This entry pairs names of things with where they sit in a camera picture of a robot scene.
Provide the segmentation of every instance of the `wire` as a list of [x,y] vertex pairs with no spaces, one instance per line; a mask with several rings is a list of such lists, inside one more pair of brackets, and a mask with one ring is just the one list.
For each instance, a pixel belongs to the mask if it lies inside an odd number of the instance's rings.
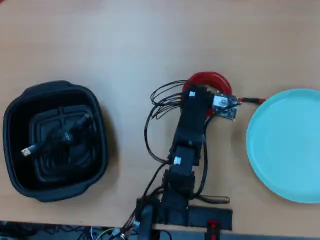
[[170,233],[170,232],[168,232],[167,230],[159,229],[158,231],[159,231],[159,234],[154,235],[154,236],[152,237],[152,239],[151,239],[151,240],[155,239],[156,237],[157,237],[158,239],[160,239],[161,232],[166,233],[166,234],[169,236],[169,240],[172,240],[171,233]]
[[92,239],[92,240],[95,240],[92,230],[93,230],[93,229],[92,229],[92,227],[91,227],[91,228],[90,228],[91,239]]
[[164,84],[164,85],[158,87],[150,95],[150,100],[154,106],[152,107],[152,109],[151,109],[151,111],[145,121],[144,131],[143,131],[144,141],[145,141],[146,149],[147,149],[148,153],[151,155],[151,157],[153,157],[153,159],[155,159],[156,161],[158,161],[162,164],[169,163],[169,161],[156,156],[152,152],[152,150],[149,146],[149,141],[148,141],[148,126],[149,126],[150,120],[152,120],[154,118],[160,119],[168,112],[180,107],[182,104],[181,98],[182,98],[183,93],[178,92],[178,93],[166,96],[159,101],[157,101],[156,98],[159,97],[161,94],[164,94],[173,88],[183,86],[185,83],[186,83],[186,80],[178,80],[178,81],[169,82],[167,84]]
[[172,236],[171,236],[170,232],[168,232],[167,230],[164,230],[164,229],[161,229],[161,230],[159,230],[159,231],[161,231],[161,232],[164,232],[164,233],[168,234],[169,239],[170,239],[170,240],[172,240]]
[[204,187],[205,187],[205,183],[206,183],[206,178],[207,178],[207,173],[208,173],[208,148],[207,148],[207,128],[209,123],[212,121],[212,119],[219,113],[224,112],[228,109],[234,108],[238,105],[240,105],[241,102],[236,103],[236,104],[230,104],[229,106],[222,108],[218,111],[216,111],[212,116],[208,117],[208,119],[205,121],[204,124],[204,141],[203,141],[203,172],[202,172],[202,178],[201,178],[201,182],[200,182],[200,186],[198,188],[198,190],[196,191],[196,193],[194,194],[194,198],[199,199],[205,203],[209,203],[209,204],[228,204],[230,202],[230,198],[227,196],[211,196],[213,198],[222,198],[224,200],[214,200],[214,199],[209,199],[206,198],[205,196],[201,196],[201,192],[203,191]]
[[106,233],[110,232],[111,230],[113,231],[114,229],[115,229],[115,228],[113,227],[113,228],[109,228],[109,229],[107,229],[107,230],[104,230],[103,232],[101,232],[101,233],[98,235],[98,237],[97,237],[95,240],[99,240],[100,238],[103,237],[103,235],[105,235]]
[[162,163],[162,164],[158,167],[158,169],[155,171],[155,173],[153,174],[153,177],[151,178],[151,181],[149,182],[149,184],[147,185],[146,189],[144,190],[144,193],[143,193],[142,197],[145,197],[145,196],[147,195],[147,192],[148,192],[149,188],[151,187],[152,183],[154,182],[154,180],[156,179],[159,171],[160,171],[165,165],[167,165],[166,162]]

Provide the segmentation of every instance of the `circuit board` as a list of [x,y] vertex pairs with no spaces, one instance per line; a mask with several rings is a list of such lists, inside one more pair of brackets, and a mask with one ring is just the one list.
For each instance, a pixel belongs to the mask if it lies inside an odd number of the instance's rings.
[[214,94],[212,109],[214,112],[217,112],[218,117],[222,117],[229,120],[235,120],[237,114],[237,106],[231,107],[226,110],[222,110],[227,108],[230,105],[237,105],[238,98],[233,95],[226,95],[219,91]]

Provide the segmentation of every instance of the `plate rim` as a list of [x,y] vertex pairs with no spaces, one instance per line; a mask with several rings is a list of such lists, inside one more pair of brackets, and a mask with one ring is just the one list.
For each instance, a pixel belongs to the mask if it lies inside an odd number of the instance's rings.
[[255,175],[259,178],[259,180],[273,193],[277,194],[278,196],[290,200],[292,202],[296,202],[296,203],[304,203],[304,204],[316,204],[316,203],[320,203],[320,197],[318,200],[299,200],[296,199],[294,197],[291,197],[290,195],[287,194],[283,194],[281,192],[278,192],[272,185],[271,185],[271,181],[267,181],[267,177],[264,177],[264,173],[262,171],[259,170],[259,165],[257,164],[256,159],[253,157],[252,155],[252,150],[249,149],[249,142],[251,141],[250,138],[250,130],[253,128],[253,125],[256,122],[256,119],[258,119],[259,115],[261,113],[263,113],[263,111],[268,108],[270,105],[274,104],[275,102],[283,99],[283,96],[286,95],[291,95],[294,93],[310,93],[312,92],[313,94],[318,94],[319,95],[319,99],[320,99],[320,91],[315,90],[315,89],[310,89],[310,88],[294,88],[294,89],[288,89],[288,90],[284,90],[281,92],[276,93],[275,95],[271,96],[270,98],[268,98],[263,104],[261,104],[257,110],[253,113],[247,130],[246,130],[246,134],[245,134],[245,148],[246,148],[246,153],[247,153],[247,158],[250,162],[250,166],[253,169]]

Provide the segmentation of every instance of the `robotic arm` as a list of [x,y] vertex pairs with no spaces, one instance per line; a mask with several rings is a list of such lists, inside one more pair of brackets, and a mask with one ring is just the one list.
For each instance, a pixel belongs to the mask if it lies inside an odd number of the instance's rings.
[[[206,140],[206,112],[212,108],[213,100],[214,94],[206,87],[192,85],[184,91],[181,115],[168,155],[171,165],[162,179],[162,198],[143,210],[139,240],[150,239],[152,223],[207,228],[214,221],[220,229],[232,230],[232,210],[189,205],[189,200],[196,195],[193,166],[199,165]],[[221,199],[215,201],[216,204],[228,203]]]

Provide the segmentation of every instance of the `floor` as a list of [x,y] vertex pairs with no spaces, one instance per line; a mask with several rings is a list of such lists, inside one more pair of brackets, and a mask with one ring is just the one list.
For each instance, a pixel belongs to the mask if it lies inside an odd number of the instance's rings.
[[[45,232],[39,232],[36,236],[30,237],[29,240],[77,240],[79,233],[57,233],[48,235]],[[199,232],[171,232],[173,240],[204,240],[204,234]],[[303,238],[303,237],[278,237],[278,236],[257,236],[257,235],[237,235],[222,234],[220,240],[320,240],[320,238]],[[169,240],[168,235],[161,233],[160,240]]]

